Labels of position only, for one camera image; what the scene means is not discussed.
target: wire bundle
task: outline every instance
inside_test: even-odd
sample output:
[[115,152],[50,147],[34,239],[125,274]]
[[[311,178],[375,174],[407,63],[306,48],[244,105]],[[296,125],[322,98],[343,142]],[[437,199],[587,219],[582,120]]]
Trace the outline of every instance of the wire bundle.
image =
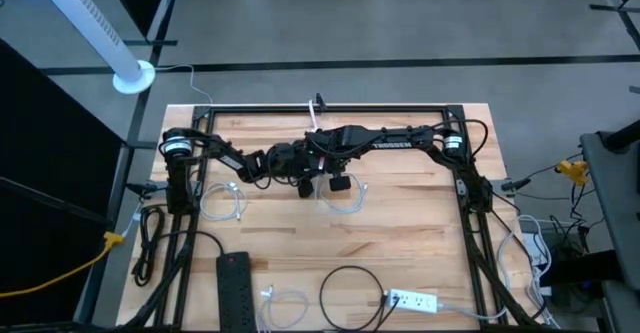
[[[537,233],[534,234],[533,236],[534,242],[538,246],[538,240],[539,240],[540,245],[538,246],[539,247],[538,249],[542,248],[540,251],[547,258],[547,265],[542,270],[538,269],[538,267],[531,264],[531,269],[533,270],[533,277],[531,278],[531,283],[527,287],[527,291],[526,291],[527,296],[529,297],[529,299],[531,299],[531,301],[536,305],[538,309],[542,310],[542,317],[544,318],[546,324],[551,324],[554,327],[561,329],[558,323],[556,322],[556,320],[551,315],[551,313],[549,313],[549,310],[546,309],[544,297],[540,292],[540,277],[542,277],[545,273],[547,273],[551,268],[551,264],[552,264],[551,251],[549,250],[549,247],[547,247],[547,244],[544,242],[544,240],[542,240],[541,238],[542,228],[540,227],[540,223],[538,223],[538,221],[534,217],[526,214],[518,216],[514,222],[518,222],[521,219],[527,219],[535,223],[537,228]],[[511,239],[514,239],[514,238],[515,238],[514,231],[510,230],[509,234],[502,241],[502,243],[500,244],[500,247],[498,248],[498,265],[503,270],[503,274],[505,274],[505,280],[507,280],[508,278],[506,276],[505,269],[502,263],[502,256],[504,255],[505,246],[507,245],[507,243],[509,243],[509,241],[511,241]],[[532,259],[530,256],[529,256],[529,263],[532,263]]]
[[358,199],[356,200],[356,202],[353,204],[352,207],[350,208],[336,207],[331,203],[329,199],[327,199],[327,197],[324,196],[324,194],[322,193],[322,190],[325,185],[325,179],[323,179],[323,177],[318,177],[316,179],[316,187],[314,189],[314,195],[315,195],[315,199],[318,199],[318,197],[320,197],[320,199],[323,202],[325,202],[335,212],[340,214],[351,214],[362,209],[362,206],[364,205],[364,198],[365,198],[365,195],[367,194],[367,189],[369,189],[369,186],[367,185],[367,183],[364,183],[364,184],[360,183],[360,180],[358,179],[358,177],[356,177],[351,173],[344,173],[344,175],[353,178],[353,180],[358,185],[358,190],[360,191],[360,195],[358,196]]
[[[205,208],[205,201],[207,199],[207,196],[219,190],[225,190],[229,192],[233,197],[233,201],[235,203],[235,207],[233,208],[233,211],[223,216],[214,215],[209,211],[207,211],[207,209]],[[237,184],[233,182],[213,183],[209,185],[209,187],[207,187],[204,193],[202,193],[202,197],[200,197],[200,214],[202,215],[202,218],[212,222],[218,222],[218,221],[234,219],[234,218],[237,220],[240,220],[242,218],[242,214],[247,209],[248,205],[249,203],[247,202],[247,196],[240,190],[240,188],[238,188]]]
[[[324,302],[323,302],[323,299],[322,299],[323,294],[322,293],[324,293],[324,287],[327,284],[327,281],[336,272],[344,270],[344,269],[360,270],[360,271],[363,271],[363,272],[367,273],[376,282],[376,285],[378,286],[378,290],[380,291],[380,303],[378,304],[378,308],[376,309],[376,312],[373,314],[371,319],[369,319],[366,323],[364,323],[363,325],[361,325],[358,328],[343,328],[343,327],[340,327],[339,325],[334,323],[329,318],[329,316],[327,315],[327,312],[326,312],[326,310],[324,308]],[[380,281],[378,280],[378,277],[376,277],[375,274],[373,274],[367,268],[363,268],[363,267],[360,267],[360,266],[353,266],[353,265],[346,265],[346,266],[338,267],[338,268],[332,270],[329,274],[327,274],[327,276],[322,281],[322,284],[320,285],[320,296],[319,296],[318,299],[319,299],[319,304],[320,304],[320,310],[322,311],[322,315],[324,316],[324,319],[329,324],[331,324],[331,326],[333,326],[334,328],[336,328],[340,332],[359,332],[359,331],[362,331],[365,328],[367,328],[368,326],[370,326],[371,323],[373,323],[373,321],[376,320],[376,318],[379,318],[378,319],[378,324],[376,324],[376,327],[372,331],[372,332],[377,332],[378,329],[380,329],[380,327],[382,326],[382,324],[384,324],[384,322],[387,320],[387,318],[389,318],[391,313],[393,313],[393,311],[396,309],[396,306],[398,305],[398,302],[400,301],[400,299],[396,299],[396,301],[393,303],[393,306],[391,307],[391,309],[389,309],[389,312],[387,312],[387,314],[384,314],[384,305],[387,302],[387,295],[385,294],[385,291],[382,289],[382,284],[380,284]]]
[[[293,327],[294,325],[300,323],[300,321],[304,318],[309,310],[309,299],[304,293],[296,290],[285,290],[278,293],[273,292],[273,286],[269,287],[267,292],[262,292],[262,296],[266,297],[262,305],[256,312],[256,329],[258,333],[271,333],[271,327],[275,327],[277,329],[285,330]],[[271,311],[271,305],[274,301],[282,300],[283,298],[300,298],[300,302],[304,305],[304,310],[302,314],[293,322],[285,325],[276,324],[273,319],[273,313]]]

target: yellow cable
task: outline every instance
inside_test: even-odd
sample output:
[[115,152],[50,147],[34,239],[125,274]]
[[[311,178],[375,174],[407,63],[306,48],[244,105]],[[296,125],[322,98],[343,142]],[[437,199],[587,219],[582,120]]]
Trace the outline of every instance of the yellow cable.
[[122,242],[124,242],[124,237],[117,235],[113,232],[105,232],[104,234],[104,249],[102,250],[102,252],[100,254],[98,254],[97,257],[93,258],[92,260],[88,261],[87,263],[81,265],[80,267],[69,271],[59,277],[53,278],[52,280],[42,283],[39,286],[35,286],[32,288],[28,288],[28,289],[23,289],[23,290],[18,290],[18,291],[13,291],[13,292],[6,292],[6,293],[0,293],[0,298],[7,298],[7,297],[13,297],[13,296],[17,296],[17,295],[22,295],[22,294],[28,294],[28,293],[33,293],[35,291],[39,291],[41,289],[47,288],[48,286],[55,284],[65,278],[68,278],[78,272],[80,272],[83,269],[86,269],[88,267],[91,267],[92,265],[94,265],[97,261],[99,261],[100,259],[102,259],[110,250],[111,248],[113,248],[114,245],[117,244],[121,244]]

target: white power strip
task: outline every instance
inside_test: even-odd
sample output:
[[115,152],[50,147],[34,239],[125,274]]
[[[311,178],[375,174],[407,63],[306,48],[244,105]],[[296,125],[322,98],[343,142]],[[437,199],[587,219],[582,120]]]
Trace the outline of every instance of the white power strip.
[[438,312],[438,297],[432,294],[391,289],[387,299],[389,307],[393,307],[396,300],[398,300],[396,309],[434,314]]

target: white cable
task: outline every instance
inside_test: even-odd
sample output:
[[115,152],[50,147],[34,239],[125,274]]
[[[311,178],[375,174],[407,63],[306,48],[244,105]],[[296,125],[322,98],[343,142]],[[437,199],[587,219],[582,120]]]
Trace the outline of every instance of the white cable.
[[[278,293],[273,292],[273,286],[269,287],[268,291],[261,292],[262,296],[265,297],[265,301],[262,302],[260,309],[256,313],[256,328],[258,333],[271,333],[271,327],[275,327],[280,330],[285,330],[293,327],[294,325],[300,323],[302,318],[307,314],[309,310],[309,299],[304,293],[296,290],[285,290]],[[273,320],[273,313],[271,312],[271,305],[274,301],[285,298],[285,297],[296,297],[300,298],[301,303],[304,305],[304,310],[302,314],[295,319],[293,322],[286,325],[278,325]]]
[[[551,251],[549,250],[549,247],[546,245],[546,243],[542,240],[542,228],[540,227],[540,223],[538,223],[538,220],[536,220],[534,217],[532,217],[530,215],[523,214],[523,215],[518,216],[514,220],[514,222],[517,222],[520,219],[527,219],[527,220],[530,220],[530,221],[532,221],[532,222],[534,222],[536,224],[536,227],[538,228],[537,236],[540,238],[540,240],[539,240],[540,245],[544,249],[543,253],[546,254],[547,257],[548,257],[547,265],[544,267],[544,269],[542,271],[540,271],[535,266],[531,267],[531,269],[533,270],[534,273],[533,273],[533,276],[531,278],[530,285],[526,288],[527,296],[529,297],[529,299],[531,299],[531,301],[534,303],[534,305],[538,309],[540,309],[540,307],[542,307],[542,305],[544,304],[544,297],[542,296],[542,293],[540,293],[540,277],[542,277],[542,275],[544,275],[551,268],[551,263],[552,263],[552,261],[551,261]],[[511,290],[511,281],[509,279],[508,272],[507,272],[506,268],[504,267],[504,263],[502,261],[502,257],[504,256],[504,249],[505,249],[506,245],[511,241],[511,239],[513,239],[514,236],[515,236],[515,227],[514,227],[514,229],[512,229],[511,233],[509,233],[505,237],[505,239],[502,241],[502,243],[500,243],[500,247],[498,248],[498,255],[497,255],[497,259],[496,259],[497,262],[498,262],[498,267],[500,268],[500,271],[502,272],[502,275],[504,277],[505,286],[509,290]],[[493,315],[493,316],[481,316],[481,315],[476,314],[474,312],[471,312],[471,311],[469,311],[467,309],[460,308],[460,307],[457,307],[457,306],[451,305],[451,304],[439,303],[438,304],[438,308],[445,309],[445,310],[453,310],[453,311],[462,313],[464,315],[467,315],[469,317],[472,317],[472,318],[475,318],[475,319],[480,319],[480,320],[497,319],[497,318],[501,317],[503,314],[505,314],[507,312],[507,308],[505,307],[499,313],[497,313],[496,315]],[[549,313],[548,309],[545,309],[543,311],[542,316],[543,316],[546,324],[551,324],[551,325],[555,326],[557,329],[561,329],[560,326],[558,325],[558,323],[555,321],[555,319],[551,315],[551,313]]]
[[198,87],[193,85],[193,79],[196,73],[196,69],[190,65],[190,64],[179,64],[179,65],[175,65],[175,66],[171,66],[171,67],[163,67],[163,68],[155,68],[156,71],[161,71],[161,70],[172,70],[175,68],[180,68],[180,67],[188,67],[191,68],[191,78],[189,79],[189,86],[191,86],[191,89],[193,89],[194,91],[203,94],[205,96],[207,96],[207,98],[209,98],[209,103],[213,104],[213,98],[211,98],[211,95],[209,95],[209,93],[199,89]]
[[313,123],[313,131],[318,130],[318,121],[316,120],[316,112],[313,110],[313,100],[309,99],[309,115],[311,115],[311,123]]
[[452,310],[458,313],[462,313],[466,316],[469,316],[471,318],[475,318],[475,319],[479,319],[479,320],[492,320],[492,319],[498,319],[500,317],[502,317],[506,312],[507,309],[503,308],[500,313],[493,315],[493,316],[481,316],[479,314],[473,313],[470,310],[455,306],[453,304],[446,304],[446,303],[438,303],[438,309],[443,309],[443,310]]
[[[233,211],[224,216],[218,216],[207,212],[205,209],[205,200],[207,196],[215,191],[226,190],[233,197],[233,201],[235,202],[235,208]],[[202,218],[208,221],[223,221],[228,219],[237,219],[240,220],[242,218],[242,214],[247,209],[247,196],[238,188],[238,185],[229,182],[229,183],[213,183],[207,187],[207,189],[202,193],[202,197],[200,198],[200,213],[202,214]]]
[[364,183],[364,184],[360,183],[360,181],[358,180],[358,177],[356,177],[351,173],[343,173],[343,175],[353,178],[353,180],[355,180],[356,184],[358,185],[358,189],[360,190],[360,196],[358,197],[358,199],[356,200],[356,203],[351,208],[339,208],[331,204],[331,202],[322,194],[322,188],[324,187],[324,179],[322,179],[323,177],[321,176],[319,176],[316,179],[316,187],[314,189],[315,199],[318,199],[318,196],[320,196],[320,199],[323,202],[325,202],[329,206],[329,208],[333,209],[334,211],[340,214],[355,213],[360,209],[362,209],[362,206],[364,205],[364,197],[367,193],[367,189],[369,188],[369,185],[367,183]]
[[131,229],[131,224],[133,223],[133,221],[139,221],[140,220],[140,208],[142,207],[142,202],[139,202],[138,205],[136,206],[136,209],[133,211],[133,215],[131,216],[131,219],[129,220],[129,225],[127,225],[127,228],[124,229],[124,231],[122,231],[122,233],[120,233],[120,236],[122,237],[127,237],[127,235],[129,234],[129,229]]
[[[531,301],[534,303],[536,308],[540,309],[540,307],[542,307],[542,305],[544,304],[544,297],[540,292],[540,277],[542,277],[545,273],[549,271],[549,269],[551,269],[551,264],[553,263],[551,258],[551,250],[549,250],[549,247],[547,246],[547,244],[544,242],[544,240],[542,240],[542,228],[540,227],[540,223],[538,223],[538,220],[530,215],[522,214],[514,220],[514,223],[521,219],[526,219],[535,223],[536,228],[538,229],[537,236],[540,238],[538,242],[540,243],[540,246],[544,250],[544,252],[542,253],[547,256],[547,265],[544,267],[544,269],[539,270],[535,266],[531,267],[533,271],[533,276],[531,278],[531,283],[526,288],[527,296],[529,297],[529,299],[531,299]],[[498,264],[499,265],[502,265],[502,252],[504,251],[504,247],[511,239],[513,239],[514,236],[515,236],[515,227],[511,231],[511,233],[507,235],[504,241],[502,241],[502,243],[500,244],[500,248],[498,248]],[[545,309],[542,312],[542,317],[545,320],[545,323],[551,324],[556,328],[561,329],[560,325],[558,325],[558,323],[553,318],[553,315],[549,312],[548,309]]]

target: black power strip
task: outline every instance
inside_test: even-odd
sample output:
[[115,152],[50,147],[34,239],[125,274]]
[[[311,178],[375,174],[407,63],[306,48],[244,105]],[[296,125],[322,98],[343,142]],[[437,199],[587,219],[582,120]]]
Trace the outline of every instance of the black power strip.
[[249,253],[227,253],[216,259],[220,333],[256,331]]

